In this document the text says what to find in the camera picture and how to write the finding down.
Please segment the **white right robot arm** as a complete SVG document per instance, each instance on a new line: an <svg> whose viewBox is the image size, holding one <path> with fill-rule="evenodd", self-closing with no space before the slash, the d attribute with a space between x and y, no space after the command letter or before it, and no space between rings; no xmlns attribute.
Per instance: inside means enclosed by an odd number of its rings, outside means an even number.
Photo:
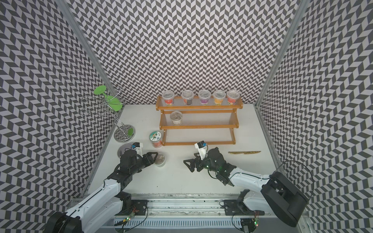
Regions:
<svg viewBox="0 0 373 233"><path fill-rule="evenodd" d="M183 161L191 172L212 171L222 184L244 189L236 200L239 214L275 214L290 227L298 225L309 198L281 172L261 175L244 171L226 162L218 148L194 156Z"/></svg>

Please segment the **red-label seed container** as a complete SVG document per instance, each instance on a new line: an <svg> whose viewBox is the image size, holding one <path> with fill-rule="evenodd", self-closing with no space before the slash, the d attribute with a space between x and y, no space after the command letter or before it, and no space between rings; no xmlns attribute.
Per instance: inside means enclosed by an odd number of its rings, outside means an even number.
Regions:
<svg viewBox="0 0 373 233"><path fill-rule="evenodd" d="M181 94L181 97L185 105L192 105L194 93L192 90L184 90Z"/></svg>

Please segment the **dark seed container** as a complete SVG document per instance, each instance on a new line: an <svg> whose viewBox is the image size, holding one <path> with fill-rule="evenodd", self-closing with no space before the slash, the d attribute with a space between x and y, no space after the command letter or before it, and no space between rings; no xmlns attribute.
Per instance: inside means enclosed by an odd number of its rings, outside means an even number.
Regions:
<svg viewBox="0 0 373 233"><path fill-rule="evenodd" d="M211 92L205 89L200 90L198 93L198 97L202 105L207 105L211 98Z"/></svg>

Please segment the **orange seed container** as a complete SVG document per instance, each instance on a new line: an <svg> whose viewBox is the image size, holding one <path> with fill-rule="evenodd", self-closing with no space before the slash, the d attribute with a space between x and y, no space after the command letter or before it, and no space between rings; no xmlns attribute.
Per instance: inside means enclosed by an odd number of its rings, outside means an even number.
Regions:
<svg viewBox="0 0 373 233"><path fill-rule="evenodd" d="M226 96L226 94L222 90L216 90L216 91L214 91L214 93L213 93L214 103L216 105L222 105L225 96Z"/></svg>

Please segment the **red seed container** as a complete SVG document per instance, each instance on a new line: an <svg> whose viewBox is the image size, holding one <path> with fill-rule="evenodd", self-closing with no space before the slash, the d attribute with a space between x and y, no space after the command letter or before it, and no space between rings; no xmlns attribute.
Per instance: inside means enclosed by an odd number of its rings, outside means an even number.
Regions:
<svg viewBox="0 0 373 233"><path fill-rule="evenodd" d="M227 92L227 101L230 105L236 104L237 100L240 98L240 93L237 90L229 90Z"/></svg>

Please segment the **green seed container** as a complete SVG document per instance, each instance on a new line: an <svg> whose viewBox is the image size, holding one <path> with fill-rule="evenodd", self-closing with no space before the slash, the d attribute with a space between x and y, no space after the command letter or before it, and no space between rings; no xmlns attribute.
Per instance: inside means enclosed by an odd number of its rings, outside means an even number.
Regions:
<svg viewBox="0 0 373 233"><path fill-rule="evenodd" d="M158 154L155 158L154 164L158 167L164 166L166 163L166 158L163 154Z"/></svg>

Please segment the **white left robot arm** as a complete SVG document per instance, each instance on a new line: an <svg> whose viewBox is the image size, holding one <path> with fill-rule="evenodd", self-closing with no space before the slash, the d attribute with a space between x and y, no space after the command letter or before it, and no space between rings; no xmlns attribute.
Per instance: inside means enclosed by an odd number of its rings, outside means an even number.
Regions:
<svg viewBox="0 0 373 233"><path fill-rule="evenodd" d="M67 211L52 214L43 232L94 233L116 214L133 212L132 195L123 190L136 173L154 164L157 157L157 152L139 155L136 150L126 150L97 190Z"/></svg>

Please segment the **tall red illustrated-lid container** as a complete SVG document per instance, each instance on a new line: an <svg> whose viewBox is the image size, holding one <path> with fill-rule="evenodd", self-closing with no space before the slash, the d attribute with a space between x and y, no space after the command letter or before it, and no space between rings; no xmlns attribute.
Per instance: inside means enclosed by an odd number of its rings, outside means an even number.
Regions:
<svg viewBox="0 0 373 233"><path fill-rule="evenodd" d="M163 146L162 133L160 131L154 131L150 133L149 140L155 148L160 148Z"/></svg>

